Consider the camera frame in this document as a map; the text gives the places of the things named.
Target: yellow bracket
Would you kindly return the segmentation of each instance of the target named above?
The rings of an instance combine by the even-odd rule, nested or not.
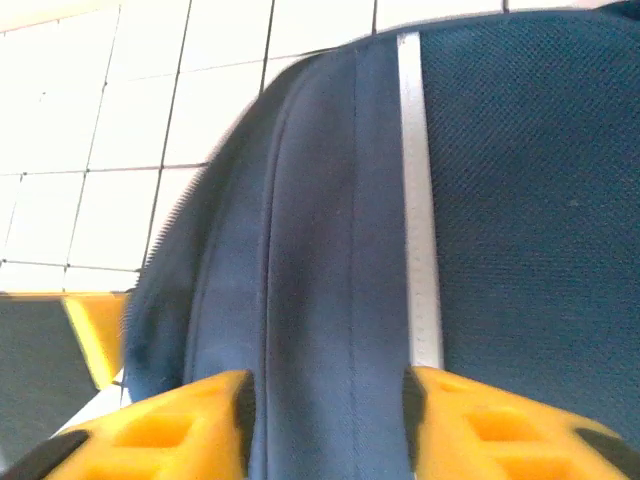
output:
[[[99,389],[122,369],[122,315],[127,295],[69,294],[60,301],[78,338],[85,362]]]
[[[251,376],[225,372],[72,427],[89,439],[47,480],[243,480]]]
[[[419,480],[628,480],[577,433],[624,446],[599,423],[441,370],[413,371],[424,393]]]

